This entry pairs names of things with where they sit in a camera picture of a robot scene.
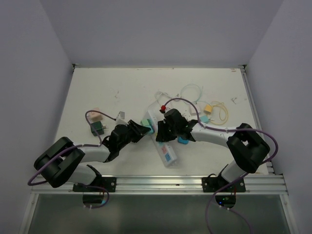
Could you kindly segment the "white power strip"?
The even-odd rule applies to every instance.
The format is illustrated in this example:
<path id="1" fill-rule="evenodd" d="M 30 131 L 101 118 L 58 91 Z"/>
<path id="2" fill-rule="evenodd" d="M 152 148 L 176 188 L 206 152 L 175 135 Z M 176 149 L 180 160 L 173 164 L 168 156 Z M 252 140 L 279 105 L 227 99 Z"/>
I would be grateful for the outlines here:
<path id="1" fill-rule="evenodd" d="M 154 133 L 151 134 L 152 141 L 156 147 L 156 150 L 160 156 L 165 167 L 170 167 L 177 162 L 177 156 L 173 147 L 169 143 L 171 140 L 170 132 L 166 129 L 166 123 L 164 120 L 157 118 L 153 110 L 148 110 L 145 117 L 150 121 L 150 126 L 153 128 Z"/>

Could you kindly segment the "blue charger plug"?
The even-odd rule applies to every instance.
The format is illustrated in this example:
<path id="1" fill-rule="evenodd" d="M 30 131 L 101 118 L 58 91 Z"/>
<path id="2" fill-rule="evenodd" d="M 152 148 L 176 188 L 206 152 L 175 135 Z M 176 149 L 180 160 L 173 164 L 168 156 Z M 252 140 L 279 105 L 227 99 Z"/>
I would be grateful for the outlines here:
<path id="1" fill-rule="evenodd" d="M 178 143 L 184 144 L 184 145 L 189 143 L 189 140 L 183 139 L 182 137 L 178 137 L 177 141 L 178 141 Z"/>

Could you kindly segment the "dark green charger plug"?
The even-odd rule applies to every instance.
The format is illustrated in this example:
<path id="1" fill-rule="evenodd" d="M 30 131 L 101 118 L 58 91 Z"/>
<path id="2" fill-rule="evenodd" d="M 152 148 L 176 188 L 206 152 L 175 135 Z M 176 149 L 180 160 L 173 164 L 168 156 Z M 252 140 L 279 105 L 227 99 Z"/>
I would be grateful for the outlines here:
<path id="1" fill-rule="evenodd" d="M 104 134 L 104 126 L 101 121 L 93 122 L 90 125 L 90 130 L 93 136 L 101 136 Z"/>

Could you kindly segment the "white rectangular charger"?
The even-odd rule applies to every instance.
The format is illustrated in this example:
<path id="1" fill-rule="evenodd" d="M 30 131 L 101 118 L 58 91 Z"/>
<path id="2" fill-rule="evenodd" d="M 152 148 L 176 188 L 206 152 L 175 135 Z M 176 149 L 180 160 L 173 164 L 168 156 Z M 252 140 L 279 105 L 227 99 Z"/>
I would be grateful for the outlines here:
<path id="1" fill-rule="evenodd" d="M 196 115 L 197 113 L 200 114 L 201 107 L 198 104 L 190 105 L 189 112 L 190 112 L 190 115 L 192 116 Z"/>

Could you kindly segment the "beige cube socket adapter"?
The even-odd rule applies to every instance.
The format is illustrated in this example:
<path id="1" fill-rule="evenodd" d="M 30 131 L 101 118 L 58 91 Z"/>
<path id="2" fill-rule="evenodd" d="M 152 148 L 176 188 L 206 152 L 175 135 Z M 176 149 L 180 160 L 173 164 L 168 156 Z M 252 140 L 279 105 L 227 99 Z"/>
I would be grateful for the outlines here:
<path id="1" fill-rule="evenodd" d="M 103 117 L 102 117 L 102 115 L 100 113 L 98 113 L 98 111 L 100 111 L 100 109 L 97 107 L 97 108 L 94 108 L 93 110 L 95 110 L 96 112 L 89 112 L 87 114 L 88 120 L 90 122 L 102 121 Z"/>

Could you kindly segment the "light teal charger plug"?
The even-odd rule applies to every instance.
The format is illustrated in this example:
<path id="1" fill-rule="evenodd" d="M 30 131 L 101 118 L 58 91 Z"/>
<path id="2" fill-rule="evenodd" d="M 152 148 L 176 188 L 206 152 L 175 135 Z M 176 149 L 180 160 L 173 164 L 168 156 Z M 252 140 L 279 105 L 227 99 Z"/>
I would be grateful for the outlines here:
<path id="1" fill-rule="evenodd" d="M 203 115 L 199 119 L 201 122 L 206 123 L 206 124 L 209 123 L 209 121 L 210 121 L 210 119 L 207 115 Z"/>

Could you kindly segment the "yellow charger plug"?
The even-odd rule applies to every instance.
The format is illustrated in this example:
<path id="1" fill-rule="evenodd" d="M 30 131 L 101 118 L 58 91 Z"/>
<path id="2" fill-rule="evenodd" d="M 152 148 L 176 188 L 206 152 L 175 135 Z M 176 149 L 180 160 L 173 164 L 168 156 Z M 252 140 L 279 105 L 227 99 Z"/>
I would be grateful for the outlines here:
<path id="1" fill-rule="evenodd" d="M 213 107 L 210 104 L 206 104 L 204 107 L 204 113 L 210 115 L 213 112 Z"/>

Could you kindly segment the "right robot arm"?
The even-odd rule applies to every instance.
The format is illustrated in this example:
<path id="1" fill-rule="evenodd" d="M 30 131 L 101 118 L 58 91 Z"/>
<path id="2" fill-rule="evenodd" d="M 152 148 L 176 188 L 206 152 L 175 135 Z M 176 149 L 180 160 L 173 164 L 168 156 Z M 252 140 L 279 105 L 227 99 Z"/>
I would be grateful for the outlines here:
<path id="1" fill-rule="evenodd" d="M 254 174 L 270 151 L 265 140 L 246 123 L 237 128 L 213 128 L 200 119 L 188 121 L 177 109 L 171 109 L 164 113 L 164 119 L 157 122 L 157 127 L 157 142 L 169 142 L 180 137 L 228 148 L 234 160 L 217 177 L 218 188 L 225 192 L 244 174 Z"/>

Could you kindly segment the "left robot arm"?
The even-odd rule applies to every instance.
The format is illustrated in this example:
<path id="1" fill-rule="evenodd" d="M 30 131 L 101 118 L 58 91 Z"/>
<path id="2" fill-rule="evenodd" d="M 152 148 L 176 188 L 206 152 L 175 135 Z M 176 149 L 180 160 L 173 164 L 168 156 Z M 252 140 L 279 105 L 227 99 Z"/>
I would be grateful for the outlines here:
<path id="1" fill-rule="evenodd" d="M 101 187 L 101 174 L 92 166 L 82 166 L 85 162 L 108 163 L 119 156 L 120 151 L 129 143 L 137 143 L 146 136 L 150 127 L 130 120 L 126 125 L 118 124 L 100 145 L 75 145 L 68 137 L 61 137 L 34 162 L 36 175 L 45 179 L 34 183 L 34 175 L 28 185 L 49 183 L 58 188 L 66 182 L 82 183 L 94 192 Z"/>

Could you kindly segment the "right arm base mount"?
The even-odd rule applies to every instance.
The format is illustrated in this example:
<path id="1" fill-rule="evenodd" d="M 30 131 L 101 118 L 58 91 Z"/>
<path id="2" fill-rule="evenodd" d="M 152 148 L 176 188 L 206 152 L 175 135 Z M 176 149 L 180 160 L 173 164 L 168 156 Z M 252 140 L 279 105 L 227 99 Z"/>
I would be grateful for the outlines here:
<path id="1" fill-rule="evenodd" d="M 220 188 L 226 186 L 223 193 L 231 193 L 231 192 L 246 192 L 246 187 L 244 183 L 244 179 L 239 180 L 235 184 L 229 186 L 229 182 L 223 179 L 220 175 L 210 174 L 208 176 L 201 178 L 202 190 L 204 193 L 214 193 Z"/>

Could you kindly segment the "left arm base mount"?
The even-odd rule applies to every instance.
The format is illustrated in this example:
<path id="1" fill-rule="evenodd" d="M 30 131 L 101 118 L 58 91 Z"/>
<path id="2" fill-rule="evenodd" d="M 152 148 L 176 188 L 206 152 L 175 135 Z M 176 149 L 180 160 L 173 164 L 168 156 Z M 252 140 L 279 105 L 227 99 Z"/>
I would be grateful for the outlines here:
<path id="1" fill-rule="evenodd" d="M 74 184 L 73 192 L 92 193 L 103 192 L 103 188 L 109 193 L 116 191 L 117 178 L 116 177 L 101 177 L 96 178 L 90 185 Z"/>

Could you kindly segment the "aluminium rail frame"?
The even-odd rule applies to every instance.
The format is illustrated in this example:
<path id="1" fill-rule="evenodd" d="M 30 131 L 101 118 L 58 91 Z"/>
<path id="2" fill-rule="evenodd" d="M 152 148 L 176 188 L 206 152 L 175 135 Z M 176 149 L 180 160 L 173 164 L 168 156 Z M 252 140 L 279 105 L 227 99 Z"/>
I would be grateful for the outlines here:
<path id="1" fill-rule="evenodd" d="M 278 195 L 287 224 L 292 234 L 299 233 L 290 207 L 288 191 L 284 177 L 275 175 L 271 162 L 261 166 L 268 170 L 268 175 L 255 173 L 245 177 L 246 195 Z M 116 195 L 202 195 L 202 176 L 200 175 L 117 175 Z M 66 183 L 59 188 L 48 184 L 38 185 L 31 190 L 31 196 L 19 230 L 28 233 L 40 194 L 70 194 L 73 185 Z"/>

